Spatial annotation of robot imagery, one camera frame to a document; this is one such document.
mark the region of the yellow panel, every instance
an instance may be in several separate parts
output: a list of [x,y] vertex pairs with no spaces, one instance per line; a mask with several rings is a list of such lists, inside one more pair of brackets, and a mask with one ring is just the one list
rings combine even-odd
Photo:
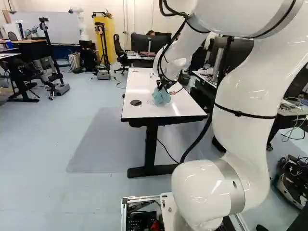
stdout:
[[[108,60],[112,64],[116,61],[116,52],[115,52],[115,45],[114,45],[114,34],[115,34],[114,21],[113,19],[103,17],[103,16],[95,16],[93,17],[93,20],[94,20],[94,24],[104,23]],[[96,32],[96,41],[97,41],[96,42],[97,48],[98,48],[98,51],[101,57],[103,54],[103,51],[102,51],[102,43],[101,43],[101,34],[99,32]]]

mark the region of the computer monitor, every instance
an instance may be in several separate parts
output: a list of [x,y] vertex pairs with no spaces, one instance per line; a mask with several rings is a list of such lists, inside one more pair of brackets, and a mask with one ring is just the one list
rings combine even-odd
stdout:
[[169,37],[166,35],[153,36],[151,39],[151,52],[158,53],[159,50],[169,42]]
[[307,83],[308,83],[308,69],[307,65],[305,65],[298,72],[297,76],[293,79],[288,90],[284,94],[284,98],[298,97],[298,95],[302,93],[303,88],[307,85]]
[[170,42],[172,34],[171,33],[163,33],[163,32],[155,32],[155,36],[167,36],[168,37],[168,42]]
[[[226,47],[227,39],[228,38],[225,37],[215,38],[211,55],[208,59],[208,63],[211,66],[214,66],[215,64],[218,49]],[[227,54],[226,68],[228,72],[238,67],[248,57],[253,47],[254,47],[253,40],[237,39],[237,38],[234,39],[234,41],[231,43],[230,50]]]
[[148,51],[149,41],[155,36],[131,34],[131,50],[136,52]]

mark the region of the whiteboard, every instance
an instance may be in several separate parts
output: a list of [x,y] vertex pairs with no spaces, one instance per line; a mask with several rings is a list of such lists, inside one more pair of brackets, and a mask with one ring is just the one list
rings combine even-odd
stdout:
[[[79,44],[80,32],[78,17],[68,12],[16,12],[10,13],[12,23],[22,23],[23,31],[38,26],[38,18],[48,18],[48,35],[51,43]],[[38,28],[38,35],[45,37],[44,31]]]

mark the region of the gray floor mat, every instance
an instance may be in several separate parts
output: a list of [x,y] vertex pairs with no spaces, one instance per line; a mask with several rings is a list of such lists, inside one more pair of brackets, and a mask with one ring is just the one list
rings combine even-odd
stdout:
[[[170,154],[179,161],[181,155],[199,135],[205,121],[169,125],[158,128],[158,137]],[[121,122],[120,108],[100,109],[70,160],[67,172],[126,172],[130,167],[144,164],[146,127],[132,128]],[[215,158],[210,139],[201,142],[187,160]],[[174,164],[157,143],[155,163]]]

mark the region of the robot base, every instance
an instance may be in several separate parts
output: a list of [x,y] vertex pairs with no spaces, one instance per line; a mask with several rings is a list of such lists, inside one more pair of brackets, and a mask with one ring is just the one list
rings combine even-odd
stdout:
[[56,96],[62,96],[66,92],[68,92],[71,89],[68,83],[57,83],[55,84],[55,94]]
[[110,80],[111,77],[110,77],[110,74],[108,73],[108,71],[103,70],[103,71],[99,71],[97,73],[97,79],[99,79],[99,80]]
[[[149,204],[156,202],[160,202],[160,208],[156,208],[157,212],[157,219],[161,221],[162,216],[162,222],[164,225],[165,231],[193,231],[186,223],[186,221],[183,219],[183,217],[178,212],[178,207],[175,204],[175,201],[173,199],[173,194],[171,192],[168,193],[162,193],[161,195],[154,195],[154,196],[130,196],[130,197],[123,197],[122,203],[121,203],[121,231],[129,231],[128,225],[128,208],[131,206],[138,206],[141,210],[146,210],[146,206]],[[221,224],[221,218],[214,220],[217,224],[217,226],[221,225],[221,229],[218,228],[218,230],[227,230],[232,231],[234,230],[233,222],[235,222],[237,229],[236,230],[242,230],[242,231],[249,231],[249,229],[245,228],[246,225],[243,223],[241,217],[239,214],[235,215],[231,221],[229,217],[224,218],[223,224]],[[206,226],[203,226],[203,231],[214,231],[215,229],[209,229]]]

